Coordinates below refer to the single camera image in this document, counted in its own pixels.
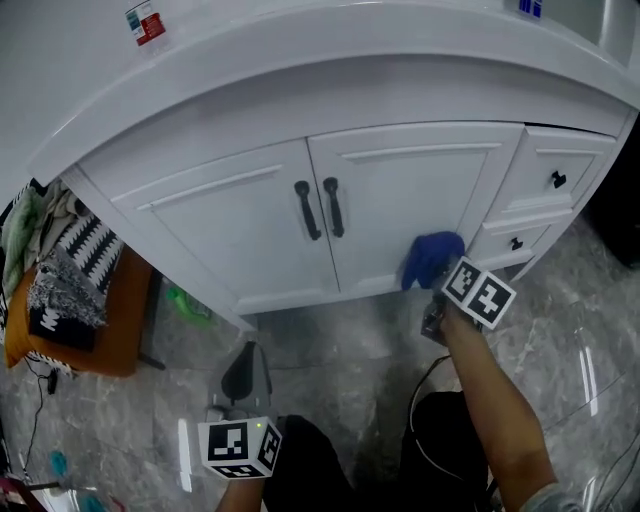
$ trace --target hand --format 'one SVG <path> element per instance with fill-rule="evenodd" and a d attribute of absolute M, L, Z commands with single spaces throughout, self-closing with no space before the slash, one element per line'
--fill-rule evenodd
<path fill-rule="evenodd" d="M 450 336 L 463 335 L 465 332 L 468 332 L 469 329 L 477 332 L 473 323 L 473 318 L 447 299 L 447 303 L 444 308 L 444 318 L 440 325 L 440 330 L 444 334 L 445 341 Z"/>

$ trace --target black and white marker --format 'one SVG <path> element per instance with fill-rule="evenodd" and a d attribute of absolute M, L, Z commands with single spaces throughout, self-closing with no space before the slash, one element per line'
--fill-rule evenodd
<path fill-rule="evenodd" d="M 461 258 L 442 288 L 465 313 L 495 329 L 516 297 L 516 292 L 491 272 Z"/>

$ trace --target black pants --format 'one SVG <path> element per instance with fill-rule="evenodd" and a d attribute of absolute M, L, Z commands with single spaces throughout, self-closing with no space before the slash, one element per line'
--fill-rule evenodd
<path fill-rule="evenodd" d="M 462 393 L 431 393 L 413 414 L 402 441 L 397 510 L 484 510 L 487 461 Z M 331 441 L 300 416 L 288 416 L 276 470 L 267 480 L 269 512 L 371 510 L 347 481 Z M 457 475 L 460 481 L 427 461 Z"/>

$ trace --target green object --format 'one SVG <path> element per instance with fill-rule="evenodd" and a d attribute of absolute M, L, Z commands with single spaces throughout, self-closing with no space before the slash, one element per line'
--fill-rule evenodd
<path fill-rule="evenodd" d="M 215 324 L 211 311 L 200 303 L 193 304 L 195 301 L 183 289 L 172 286 L 167 292 L 167 298 L 173 301 L 178 312 L 189 322 L 200 327 Z"/>
<path fill-rule="evenodd" d="M 31 240 L 38 218 L 42 214 L 42 198 L 31 187 L 9 212 L 2 228 L 2 250 L 5 254 L 2 283 L 6 297 L 11 297 L 24 275 L 24 250 Z"/>

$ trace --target label sticker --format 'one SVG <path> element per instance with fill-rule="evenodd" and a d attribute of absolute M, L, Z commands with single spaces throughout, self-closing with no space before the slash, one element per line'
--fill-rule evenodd
<path fill-rule="evenodd" d="M 138 46 L 148 43 L 165 32 L 160 14 L 156 12 L 149 0 L 127 11 L 125 16 Z"/>

